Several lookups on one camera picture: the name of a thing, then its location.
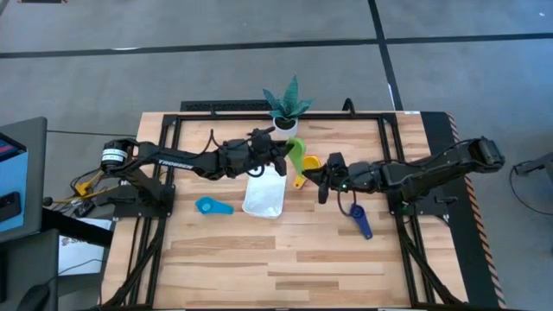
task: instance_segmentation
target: blue object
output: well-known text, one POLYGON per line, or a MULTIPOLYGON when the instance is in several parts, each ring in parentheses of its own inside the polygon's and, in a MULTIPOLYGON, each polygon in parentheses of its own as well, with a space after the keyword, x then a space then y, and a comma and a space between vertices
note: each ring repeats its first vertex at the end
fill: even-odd
POLYGON ((366 239, 371 239, 372 230, 369 226, 368 220, 366 219, 366 214, 363 207, 353 203, 352 209, 350 209, 349 214, 353 217, 353 219, 355 219, 355 222, 357 223, 357 227, 361 231, 361 234, 363 234, 366 239))
POLYGON ((21 212, 5 221, 0 222, 0 232, 5 232, 23 225, 27 189, 27 162, 29 153, 16 155, 0 162, 0 197, 12 192, 19 193, 21 212))
POLYGON ((206 215, 209 213, 223 213, 232 215, 234 213, 234 208, 225 203, 221 203, 214 198, 203 197, 196 201, 196 207, 200 213, 206 215))

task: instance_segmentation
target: green leaf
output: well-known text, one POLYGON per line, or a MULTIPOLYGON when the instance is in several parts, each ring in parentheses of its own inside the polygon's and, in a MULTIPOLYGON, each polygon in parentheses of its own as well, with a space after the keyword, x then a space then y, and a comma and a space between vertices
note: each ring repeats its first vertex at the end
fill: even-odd
POLYGON ((283 104, 278 99, 276 99, 271 92, 263 89, 263 95, 265 96, 265 99, 267 99, 267 101, 269 102, 270 107, 273 110, 278 111, 278 110, 281 110, 283 108, 283 104))
POLYGON ((297 107, 290 113, 290 116, 297 117, 302 115, 313 103, 314 99, 302 100, 297 107))
POLYGON ((283 104, 286 107, 286 111, 288 113, 291 113, 295 108, 297 104, 297 94, 298 93, 298 86, 297 86, 297 79, 296 76, 292 78, 292 81, 290 81, 290 84, 288 85, 288 88, 286 89, 286 93, 284 93, 283 97, 283 104))
POLYGON ((274 117, 274 118, 284 117, 283 113, 279 110, 269 111, 269 114, 270 114, 271 117, 274 117))

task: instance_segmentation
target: gray floor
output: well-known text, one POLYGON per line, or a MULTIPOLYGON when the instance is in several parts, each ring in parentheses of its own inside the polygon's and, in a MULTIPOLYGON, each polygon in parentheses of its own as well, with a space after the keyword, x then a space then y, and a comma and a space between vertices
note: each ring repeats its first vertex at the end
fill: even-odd
MULTIPOLYGON (((378 0, 387 37, 553 31, 553 3, 529 0, 378 0)), ((374 38, 366 1, 204 0, 65 5, 10 1, 0 52, 374 38)), ((553 41, 389 46, 405 110, 450 111, 463 137, 496 140, 507 164, 553 151, 553 41)), ((45 116, 51 130, 132 134, 143 111, 176 111, 181 100, 262 98, 293 74, 315 109, 392 108, 377 46, 290 48, 0 60, 0 124, 45 116)), ((48 134, 45 194, 99 163, 109 136, 48 134)), ((508 168, 473 175, 507 306, 549 310, 553 217, 512 198, 508 168)), ((523 198, 553 213, 542 172, 516 180, 523 198)), ((60 299, 91 306, 97 284, 60 299)))

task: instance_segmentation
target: potted plant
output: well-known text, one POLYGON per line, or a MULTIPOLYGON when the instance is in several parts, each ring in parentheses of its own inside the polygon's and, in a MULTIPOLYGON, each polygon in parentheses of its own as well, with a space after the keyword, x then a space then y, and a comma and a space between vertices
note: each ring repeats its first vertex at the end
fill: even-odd
POLYGON ((263 89, 263 94, 272 108, 269 114, 273 117, 273 125, 282 136, 293 137, 297 132, 297 118, 302 115, 313 103, 313 99, 297 101, 298 85, 294 76, 284 97, 275 98, 271 92, 263 89))

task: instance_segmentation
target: wooden table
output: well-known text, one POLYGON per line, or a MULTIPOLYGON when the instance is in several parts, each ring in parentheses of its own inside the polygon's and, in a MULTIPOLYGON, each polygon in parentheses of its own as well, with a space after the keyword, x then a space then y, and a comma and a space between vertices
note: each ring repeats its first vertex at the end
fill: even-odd
MULTIPOLYGON (((137 140, 157 143, 166 113, 144 113, 137 140)), ((398 113, 397 120, 407 160, 430 155, 422 116, 398 113)), ((222 142, 269 126, 270 121, 261 120, 184 122, 179 149, 200 152, 210 129, 222 142)), ((393 143, 390 130, 388 134, 393 143)), ((305 140, 307 154, 317 155, 322 161, 337 151, 344 155, 346 163, 383 159, 378 127, 373 121, 306 120, 300 122, 298 136, 305 140)), ((165 231, 154 307, 409 306, 395 221, 388 212, 385 196, 358 194, 358 203, 365 208, 374 233, 367 241, 359 235, 352 219, 341 215, 335 192, 326 205, 320 205, 317 186, 308 181, 298 191, 293 188, 295 177, 289 163, 283 214, 270 220, 242 211, 247 175, 213 182, 176 170, 175 208, 165 231), (234 206, 235 213, 202 215, 194 203, 205 195, 234 206)), ((344 195, 343 201, 351 201, 350 194, 344 195)), ((449 227, 434 216, 419 219, 430 266, 454 295, 466 301, 449 227)), ((134 219, 123 219, 115 229, 102 287, 105 300, 126 278, 134 226, 134 219)), ((424 301, 415 264, 414 271, 419 299, 424 301)), ((143 273, 139 301, 145 297, 148 272, 149 268, 143 273)))

